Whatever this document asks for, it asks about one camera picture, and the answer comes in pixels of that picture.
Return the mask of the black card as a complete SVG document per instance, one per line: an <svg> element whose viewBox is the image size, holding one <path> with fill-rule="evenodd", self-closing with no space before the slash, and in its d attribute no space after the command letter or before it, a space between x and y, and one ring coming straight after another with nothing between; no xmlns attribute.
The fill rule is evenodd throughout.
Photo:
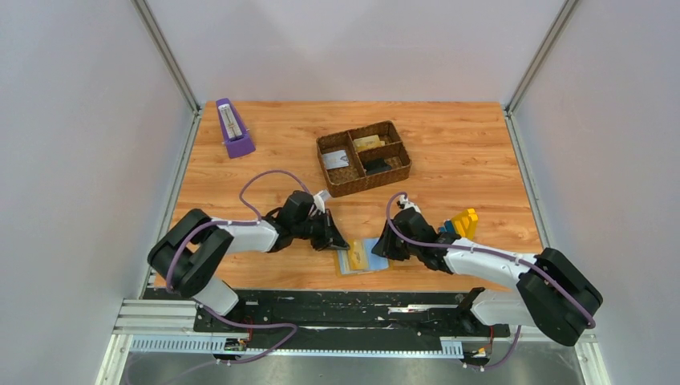
<svg viewBox="0 0 680 385"><path fill-rule="evenodd" d="M382 172L387 172L392 169L392 167L385 161L384 158L378 158L374 160L369 160L363 164L365 173L368 176L375 175Z"/></svg>

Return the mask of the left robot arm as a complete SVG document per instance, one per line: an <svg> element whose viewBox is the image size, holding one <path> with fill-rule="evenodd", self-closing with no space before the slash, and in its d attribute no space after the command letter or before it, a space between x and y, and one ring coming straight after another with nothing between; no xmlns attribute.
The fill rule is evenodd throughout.
<svg viewBox="0 0 680 385"><path fill-rule="evenodd" d="M192 209L151 248L148 264L171 292L213 310L224 330L239 330L246 312L236 292L216 276L222 259L242 252L275 253L295 239L309 241L317 251L348 250L325 207L327 196L295 190L283 206L255 221L222 220Z"/></svg>

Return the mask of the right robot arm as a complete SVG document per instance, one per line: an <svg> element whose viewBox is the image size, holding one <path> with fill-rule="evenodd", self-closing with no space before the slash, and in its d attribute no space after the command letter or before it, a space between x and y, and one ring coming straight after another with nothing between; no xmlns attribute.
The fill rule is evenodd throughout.
<svg viewBox="0 0 680 385"><path fill-rule="evenodd" d="M435 229L416 208L399 211L384 225L371 252L404 261L417 257L428 269L467 275L505 288L474 288L458 306L458 323L467 334L488 326L531 326L563 346L572 347L594 316L603 297L559 250L512 253L468 239L457 225Z"/></svg>

